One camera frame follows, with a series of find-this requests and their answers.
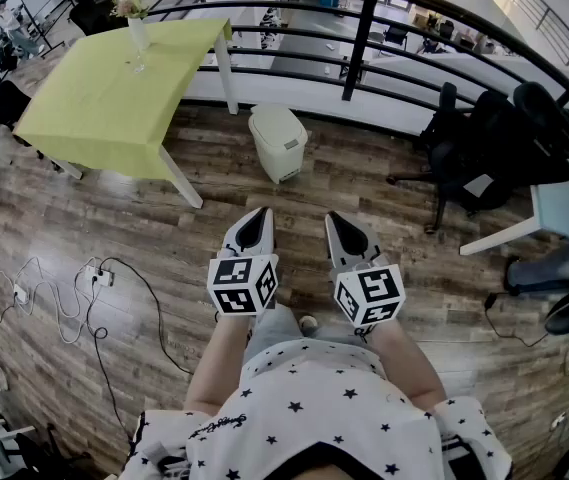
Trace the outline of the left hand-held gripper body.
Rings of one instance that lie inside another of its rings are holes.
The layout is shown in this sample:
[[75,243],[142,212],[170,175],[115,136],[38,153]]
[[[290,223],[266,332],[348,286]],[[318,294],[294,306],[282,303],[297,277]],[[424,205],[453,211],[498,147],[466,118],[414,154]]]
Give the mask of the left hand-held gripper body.
[[222,249],[211,259],[207,290],[224,316],[259,316],[274,309],[279,285],[276,254],[242,255]]

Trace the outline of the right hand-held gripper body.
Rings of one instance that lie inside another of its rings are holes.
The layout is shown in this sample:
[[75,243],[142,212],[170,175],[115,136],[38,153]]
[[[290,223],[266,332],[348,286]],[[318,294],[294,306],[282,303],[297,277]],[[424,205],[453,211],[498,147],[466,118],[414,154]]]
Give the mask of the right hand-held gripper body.
[[337,275],[333,298],[354,327],[393,320],[405,303],[397,264]]

